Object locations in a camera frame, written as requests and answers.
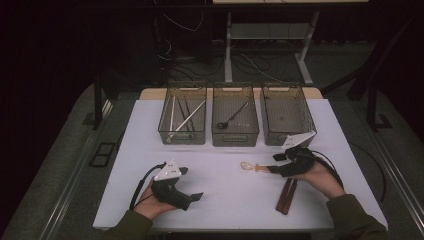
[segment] metal frame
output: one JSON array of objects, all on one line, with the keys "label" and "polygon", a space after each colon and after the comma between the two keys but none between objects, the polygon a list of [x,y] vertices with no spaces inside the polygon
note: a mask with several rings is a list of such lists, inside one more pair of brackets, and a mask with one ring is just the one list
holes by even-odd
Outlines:
[{"label": "metal frame", "polygon": [[[302,74],[305,85],[312,85],[313,81],[309,70],[306,67],[305,57],[308,52],[309,45],[312,41],[312,36],[315,31],[315,26],[318,21],[319,11],[315,11],[312,15],[312,18],[309,22],[308,29],[306,31],[302,49],[299,53],[295,53],[296,63],[299,67],[300,73]],[[231,12],[227,14],[227,38],[226,38],[226,48],[225,48],[225,82],[232,82],[232,66],[231,66],[231,39],[232,39],[232,22],[231,22]]]},{"label": "metal frame", "polygon": [[396,190],[398,191],[400,197],[405,203],[405,206],[411,214],[411,217],[413,218],[415,224],[417,225],[418,230],[421,232],[422,236],[424,236],[424,208],[422,204],[418,201],[414,192],[409,187],[409,184],[406,182],[406,179],[400,172],[396,161],[392,158],[389,151],[384,146],[378,133],[375,132],[372,126],[367,126],[365,120],[361,117],[359,104],[353,104],[353,107],[356,114],[358,115],[358,118],[361,119],[365,131],[367,132],[371,140],[374,142],[376,148],[378,149],[380,156],[383,159],[384,169],[387,171],[389,177],[392,179]]},{"label": "metal frame", "polygon": [[[110,112],[112,111],[112,108],[112,103],[106,101],[106,103],[103,105],[102,119],[107,120]],[[84,148],[82,149],[81,154],[76,162],[75,168],[72,171],[72,174],[69,177],[66,186],[63,188],[58,200],[56,201],[56,204],[50,214],[49,220],[43,229],[43,232],[39,237],[39,240],[54,239],[81,181],[81,175],[83,174],[84,167],[91,159],[90,156],[92,156],[92,153],[94,152],[95,146],[99,141],[99,136],[102,133],[104,126],[105,121],[99,123],[99,128],[97,131],[91,132],[88,136]]]},{"label": "metal frame", "polygon": [[[252,3],[252,4],[206,4],[206,5],[162,5],[151,6],[143,2],[139,3],[97,3],[87,4],[86,2],[77,2],[78,10],[83,14],[93,13],[129,13],[129,12],[145,12],[145,13],[161,13],[161,12],[281,12],[293,10],[339,10],[363,8],[368,2],[309,2],[309,3]],[[390,6],[389,3],[382,3],[380,6]]]}]

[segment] utensil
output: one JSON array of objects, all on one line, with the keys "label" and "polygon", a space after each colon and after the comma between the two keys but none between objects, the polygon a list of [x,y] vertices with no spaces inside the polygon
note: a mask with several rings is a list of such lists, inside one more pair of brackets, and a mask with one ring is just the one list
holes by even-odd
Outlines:
[{"label": "utensil", "polygon": [[[184,96],[184,103],[185,103],[185,106],[186,106],[187,113],[188,113],[188,115],[190,115],[191,114],[190,113],[190,109],[188,108],[187,99],[185,98],[185,96]],[[191,119],[190,119],[190,125],[191,125],[192,131],[195,131],[194,130],[193,120],[191,120]]]},{"label": "utensil", "polygon": [[[197,112],[197,110],[199,110],[200,107],[202,107],[202,105],[205,104],[205,102],[206,102],[206,100],[203,100],[203,102],[200,103],[200,105],[196,109],[194,109],[194,111],[190,114],[190,116],[188,116],[186,118],[186,120],[184,120],[184,122],[181,123],[181,125],[179,127],[177,127],[177,129],[175,129],[173,132],[180,131],[180,129],[194,116],[194,114]],[[166,141],[168,143],[170,143],[173,137],[174,137],[174,133],[169,134],[169,137],[168,137],[168,139]]]},{"label": "utensil", "polygon": [[186,120],[186,116],[184,114],[184,110],[183,110],[183,107],[181,106],[180,100],[178,100],[178,106],[180,106],[181,115],[183,115],[183,119],[185,121]]},{"label": "utensil", "polygon": [[237,112],[235,112],[233,114],[233,116],[231,116],[226,122],[219,122],[216,125],[218,126],[219,129],[225,129],[228,127],[228,122],[233,120],[233,118],[245,107],[247,107],[247,105],[249,104],[249,102],[246,102],[243,106],[241,106],[241,108],[239,108],[239,110],[237,110]]}]

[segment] dark floor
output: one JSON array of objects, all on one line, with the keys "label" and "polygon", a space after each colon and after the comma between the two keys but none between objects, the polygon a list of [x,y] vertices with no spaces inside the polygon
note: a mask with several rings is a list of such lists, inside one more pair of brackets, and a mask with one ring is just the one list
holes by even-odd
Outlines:
[{"label": "dark floor", "polygon": [[[250,42],[236,43],[232,48],[233,80],[254,83],[269,80],[269,77],[257,71],[260,68],[281,81],[301,81],[293,57],[298,47],[296,43],[287,42],[254,46]],[[351,73],[365,62],[373,48],[374,45],[368,43],[313,44],[306,57],[313,86],[321,89]],[[217,55],[212,64],[181,59],[169,71],[169,77],[177,80],[203,78],[210,82],[223,81],[223,57]],[[422,210],[418,214],[414,213],[414,209],[419,209],[417,206],[414,208],[414,202],[424,202],[424,191],[420,187],[424,180],[424,145],[390,100],[381,93],[378,95],[377,112],[384,114],[393,127],[380,129],[377,133],[371,131],[364,121],[366,97],[361,101],[350,101],[346,96],[350,85],[345,84],[324,97],[329,99],[377,199],[384,193],[383,181],[373,159],[385,169],[387,191],[381,208],[389,224],[390,239],[424,239],[422,226],[419,228],[414,220],[414,216],[423,215]],[[93,112],[92,86],[81,95],[2,239],[100,237],[102,230],[94,229],[92,224],[119,149],[120,137],[138,96],[138,92],[122,93],[118,100],[107,103],[104,121],[98,130],[93,131],[92,125],[84,124],[87,122],[84,121],[87,114]],[[89,167],[87,164],[101,142],[116,144],[110,163],[106,168]],[[393,166],[387,164],[387,161],[395,163],[407,186],[399,186],[399,176],[393,174],[393,171],[387,171]],[[410,189],[412,198],[408,191],[405,193],[405,189]],[[331,236],[331,232],[321,232],[312,233],[311,238],[321,240],[330,239]],[[176,235],[167,237],[181,239]],[[184,239],[199,237],[185,236]],[[232,239],[246,238],[238,236]]]}]

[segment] black cable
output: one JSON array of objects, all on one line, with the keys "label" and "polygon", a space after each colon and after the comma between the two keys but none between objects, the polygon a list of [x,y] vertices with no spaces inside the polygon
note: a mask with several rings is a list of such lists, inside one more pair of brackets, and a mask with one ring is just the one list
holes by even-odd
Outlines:
[{"label": "black cable", "polygon": [[[224,58],[225,57],[225,51],[219,50],[216,52],[212,52],[212,56],[208,57],[208,59],[214,59],[214,58]],[[190,64],[190,63],[204,63],[204,60],[202,60],[199,57],[175,57],[175,64]]]},{"label": "black cable", "polygon": [[322,157],[324,157],[331,164],[331,166],[333,167],[334,171],[337,172],[336,167],[334,167],[333,162],[327,156],[325,156],[324,154],[322,154],[322,153],[320,153],[318,151],[311,151],[311,152],[318,153],[319,155],[321,155]]},{"label": "black cable", "polygon": [[[259,70],[259,71],[263,71],[263,72],[269,71],[271,69],[271,63],[263,57],[248,57],[248,56],[246,56],[245,54],[242,54],[242,53],[241,54],[235,54],[234,56],[242,57],[242,59],[244,59],[246,61],[246,63],[240,62],[240,64],[242,64],[243,66],[246,66],[247,68],[252,68],[252,69],[255,69],[256,71]],[[259,64],[253,63],[252,59],[262,60],[263,62],[265,62],[266,67],[260,67]]]},{"label": "black cable", "polygon": [[121,142],[122,142],[122,139],[124,138],[124,134],[125,134],[125,131],[123,131],[121,136],[119,136],[119,138],[118,138],[118,142],[116,144],[117,145],[116,146],[116,152],[119,152],[119,148],[121,147]]},{"label": "black cable", "polygon": [[317,156],[315,156],[315,157],[311,157],[311,156],[309,156],[309,155],[307,155],[307,154],[296,154],[296,156],[303,156],[303,157],[306,157],[306,158],[309,158],[309,159],[312,159],[312,160],[314,160],[314,161],[317,161],[317,162],[319,162],[322,166],[324,166],[325,168],[327,168],[327,170],[331,170],[331,169],[333,169],[333,171],[334,171],[334,174],[332,173],[332,172],[330,172],[330,174],[336,179],[336,181],[340,184],[340,186],[344,189],[344,186],[343,186],[343,181],[342,181],[342,179],[340,178],[340,176],[339,176],[339,174],[337,173],[337,170],[336,170],[336,168],[334,167],[334,165],[333,165],[333,163],[331,162],[331,160],[328,158],[328,157],[326,157],[324,154],[322,154],[322,153],[319,153],[319,152],[316,152],[316,153],[318,153],[318,154],[321,154],[328,162],[330,162],[330,164],[331,164],[331,166],[327,163],[327,161],[325,161],[325,160],[323,160],[322,158],[319,158],[319,157],[317,157]]},{"label": "black cable", "polygon": [[183,72],[181,70],[175,69],[175,68],[171,68],[173,71],[179,72],[184,74],[186,77],[188,77],[191,81],[194,81],[193,77],[191,77],[190,75],[188,75],[186,72]]},{"label": "black cable", "polygon": [[244,55],[244,54],[240,54],[240,56],[242,56],[244,59],[246,59],[248,62],[250,62],[250,65],[248,66],[249,68],[252,68],[251,66],[253,66],[253,69],[255,69],[256,71],[257,71],[257,73],[256,74],[253,74],[253,73],[247,73],[247,72],[245,72],[245,71],[243,71],[240,67],[238,67],[237,66],[237,63],[236,63],[236,61],[233,61],[234,62],[234,66],[236,66],[241,72],[244,72],[244,73],[246,73],[246,74],[250,74],[250,75],[259,75],[259,74],[262,74],[262,75],[264,75],[265,77],[268,77],[268,78],[270,78],[270,79],[273,79],[273,80],[275,80],[275,81],[278,81],[278,82],[282,82],[280,79],[277,79],[277,78],[275,78],[275,77],[272,77],[272,76],[270,76],[270,75],[268,75],[268,74],[266,74],[265,72],[263,72],[264,70],[262,70],[262,69],[260,69],[250,58],[248,58],[246,55]]},{"label": "black cable", "polygon": [[255,41],[254,46],[249,45],[247,46],[247,48],[243,48],[243,49],[240,48],[240,45],[234,45],[234,46],[237,46],[236,48],[237,52],[234,53],[233,55],[240,55],[240,54],[244,54],[245,51],[250,51],[251,54],[249,55],[251,55],[250,56],[251,58],[256,58],[257,56],[260,58],[263,58],[261,54],[259,54],[259,52],[263,51],[263,48],[265,45],[266,44],[261,44],[260,42],[258,43],[257,41]]},{"label": "black cable", "polygon": [[170,73],[167,73],[167,75],[168,75],[170,78],[174,79],[174,81],[180,81],[180,80],[178,79],[178,77],[173,76],[173,75],[172,75],[172,74],[170,74]]},{"label": "black cable", "polygon": [[247,71],[245,71],[244,69],[242,69],[240,66],[239,66],[239,61],[236,59],[236,58],[233,58],[233,57],[231,57],[231,63],[234,65],[234,67],[236,67],[240,72],[242,72],[242,73],[245,73],[245,74],[247,74],[247,75],[252,75],[252,76],[257,76],[257,75],[260,75],[261,73],[258,71],[258,69],[256,69],[256,68],[253,68],[253,69],[255,69],[255,72],[247,72]]},{"label": "black cable", "polygon": [[[262,54],[259,53],[260,51],[263,51],[263,48],[264,47],[261,47],[261,49],[258,49],[258,50],[255,50],[255,49],[252,49],[252,48],[244,48],[244,49],[247,49],[247,50],[250,49],[252,51],[253,56],[259,56],[261,59],[265,59],[265,60],[274,60],[274,59],[277,59],[277,58],[280,58],[280,57],[283,57],[283,56],[293,55],[293,54],[299,52],[300,49],[301,49],[300,47],[296,48],[294,46],[294,47],[291,47],[291,49],[289,48],[289,51],[287,53],[278,54],[278,56],[274,56],[274,57],[264,57]],[[244,49],[241,50],[240,46],[237,45],[237,52],[234,53],[234,55],[238,55],[238,54],[242,53],[242,51],[244,51]]]},{"label": "black cable", "polygon": [[175,67],[183,68],[183,69],[185,69],[185,70],[187,70],[187,71],[189,71],[189,72],[191,72],[191,73],[193,73],[194,75],[197,75],[197,76],[209,77],[209,76],[213,76],[213,75],[217,74],[221,70],[223,65],[224,65],[224,60],[221,60],[219,66],[218,66],[218,69],[216,69],[215,71],[210,72],[210,73],[197,73],[197,72],[191,70],[188,67],[182,66],[181,63],[178,63],[177,65],[175,65]]},{"label": "black cable", "polygon": [[140,204],[140,203],[141,203],[141,202],[143,202],[144,200],[146,200],[146,199],[150,198],[151,196],[153,196],[153,193],[152,193],[152,194],[150,194],[149,196],[147,196],[147,197],[145,197],[145,198],[141,199],[140,201],[138,201],[138,202],[134,205],[133,209],[134,209],[135,207],[137,207],[137,205],[138,205],[138,204]]},{"label": "black cable", "polygon": [[266,64],[266,67],[265,68],[261,68],[261,67],[258,66],[258,64],[255,64],[256,67],[252,67],[252,63],[249,62],[249,61],[247,61],[249,64],[241,63],[241,64],[243,64],[246,67],[253,68],[253,69],[256,69],[256,70],[259,68],[259,70],[261,70],[261,71],[268,71],[269,69],[271,69],[271,64],[268,61],[268,59],[264,58],[261,54],[259,54],[259,52],[261,50],[255,50],[253,48],[249,48],[248,50],[250,50],[252,52],[252,54],[249,54],[249,55],[251,55],[249,57],[247,57],[246,54],[242,53],[242,51],[240,50],[240,46],[237,46],[237,53],[232,54],[232,56],[241,56],[241,57],[243,57],[245,59],[246,58],[247,59],[252,59],[252,58],[253,59],[260,59],[260,60],[264,61],[265,64]]},{"label": "black cable", "polygon": [[135,203],[136,201],[137,201],[137,197],[138,197],[138,194],[140,194],[140,191],[141,191],[141,188],[143,188],[143,185],[144,185],[144,182],[146,181],[146,178],[154,171],[154,170],[156,170],[156,169],[158,169],[158,168],[160,168],[160,169],[162,169],[163,167],[165,167],[165,165],[166,165],[166,162],[165,163],[163,163],[163,164],[159,164],[159,165],[156,165],[156,166],[154,166],[154,167],[152,167],[147,173],[146,173],[146,175],[144,175],[144,177],[143,177],[143,179],[141,179],[140,180],[140,182],[138,183],[138,185],[137,185],[137,188],[135,189],[135,192],[134,192],[134,195],[133,195],[133,197],[132,197],[132,199],[131,199],[131,203],[130,203],[130,210],[133,210],[134,209],[134,207],[135,206],[137,206],[137,204],[138,203],[140,203],[140,202],[138,202],[137,204]]},{"label": "black cable", "polygon": [[383,168],[381,167],[381,165],[378,163],[377,159],[374,158],[374,156],[372,156],[369,152],[367,152],[365,149],[363,149],[362,147],[360,147],[359,145],[353,143],[353,142],[349,142],[349,144],[357,147],[358,149],[362,150],[366,155],[368,155],[368,157],[370,157],[374,163],[377,165],[378,169],[380,170],[381,173],[381,178],[383,179],[383,192],[381,193],[381,197],[380,197],[380,204],[383,204],[384,198],[386,197],[386,191],[387,191],[387,181],[386,181],[386,175],[384,174]]}]

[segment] sleeve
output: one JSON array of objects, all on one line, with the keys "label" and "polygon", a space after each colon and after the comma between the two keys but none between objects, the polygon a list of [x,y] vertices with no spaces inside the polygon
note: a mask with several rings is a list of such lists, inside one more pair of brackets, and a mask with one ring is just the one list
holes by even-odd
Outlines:
[{"label": "sleeve", "polygon": [[346,194],[327,202],[335,239],[388,239],[386,227],[368,215],[356,197]]},{"label": "sleeve", "polygon": [[128,210],[115,227],[103,234],[101,240],[144,240],[152,224],[145,216]]}]

